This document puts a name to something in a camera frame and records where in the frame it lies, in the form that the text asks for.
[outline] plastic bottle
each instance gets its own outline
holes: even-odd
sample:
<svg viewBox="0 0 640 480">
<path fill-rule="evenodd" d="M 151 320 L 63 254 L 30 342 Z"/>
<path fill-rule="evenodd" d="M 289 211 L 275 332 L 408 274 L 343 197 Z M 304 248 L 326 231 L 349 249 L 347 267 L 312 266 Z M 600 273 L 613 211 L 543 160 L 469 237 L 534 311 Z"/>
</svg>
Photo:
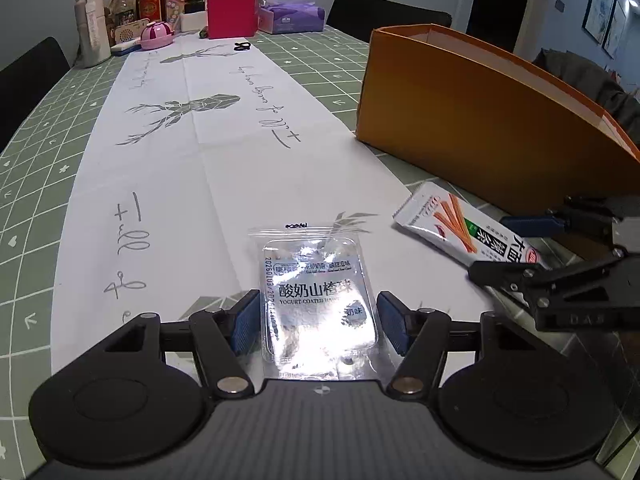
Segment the plastic bottle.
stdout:
<svg viewBox="0 0 640 480">
<path fill-rule="evenodd" d="M 111 57 L 102 0 L 76 0 L 76 24 L 80 36 L 82 65 L 95 66 Z"/>
<path fill-rule="evenodd" d="M 135 0 L 115 0 L 113 9 L 113 19 L 116 27 L 127 25 L 136 21 L 136 2 Z"/>
</svg>

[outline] orange cardboard box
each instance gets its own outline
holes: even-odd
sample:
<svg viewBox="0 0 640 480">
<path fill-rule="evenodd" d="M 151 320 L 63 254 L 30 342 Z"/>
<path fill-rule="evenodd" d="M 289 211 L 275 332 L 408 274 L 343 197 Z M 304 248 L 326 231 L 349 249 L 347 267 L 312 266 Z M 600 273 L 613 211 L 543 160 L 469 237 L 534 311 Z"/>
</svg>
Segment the orange cardboard box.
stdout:
<svg viewBox="0 0 640 480">
<path fill-rule="evenodd" d="M 438 25 L 373 32 L 356 137 L 511 214 L 566 195 L 640 194 L 640 152 L 603 108 Z"/>
</svg>

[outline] white bottle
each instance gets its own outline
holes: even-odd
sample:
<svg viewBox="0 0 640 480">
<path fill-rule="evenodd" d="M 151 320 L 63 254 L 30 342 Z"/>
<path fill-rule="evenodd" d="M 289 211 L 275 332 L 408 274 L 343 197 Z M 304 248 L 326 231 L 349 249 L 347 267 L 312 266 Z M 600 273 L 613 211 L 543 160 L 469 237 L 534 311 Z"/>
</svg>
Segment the white bottle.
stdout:
<svg viewBox="0 0 640 480">
<path fill-rule="evenodd" d="M 75 10 L 82 65 L 88 68 L 109 59 L 111 49 L 102 0 L 76 0 Z"/>
</svg>

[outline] purple tissue box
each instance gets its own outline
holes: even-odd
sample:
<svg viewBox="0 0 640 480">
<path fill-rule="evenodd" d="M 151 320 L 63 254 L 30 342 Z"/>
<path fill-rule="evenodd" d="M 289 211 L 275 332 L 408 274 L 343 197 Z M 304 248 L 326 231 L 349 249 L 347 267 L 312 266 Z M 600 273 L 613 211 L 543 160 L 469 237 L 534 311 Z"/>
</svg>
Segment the purple tissue box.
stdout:
<svg viewBox="0 0 640 480">
<path fill-rule="evenodd" d="M 258 28 L 268 34 L 322 32 L 324 9 L 308 4 L 282 4 L 261 7 Z"/>
</svg>

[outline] pink bowl with lid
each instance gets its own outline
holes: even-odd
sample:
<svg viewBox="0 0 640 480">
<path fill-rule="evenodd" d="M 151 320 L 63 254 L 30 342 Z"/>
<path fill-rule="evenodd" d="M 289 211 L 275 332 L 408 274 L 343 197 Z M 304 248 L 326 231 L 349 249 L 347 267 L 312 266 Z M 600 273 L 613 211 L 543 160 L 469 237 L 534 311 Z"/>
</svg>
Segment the pink bowl with lid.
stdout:
<svg viewBox="0 0 640 480">
<path fill-rule="evenodd" d="M 140 47 L 145 50 L 161 48 L 174 42 L 174 32 L 167 22 L 151 22 L 140 35 Z"/>
</svg>

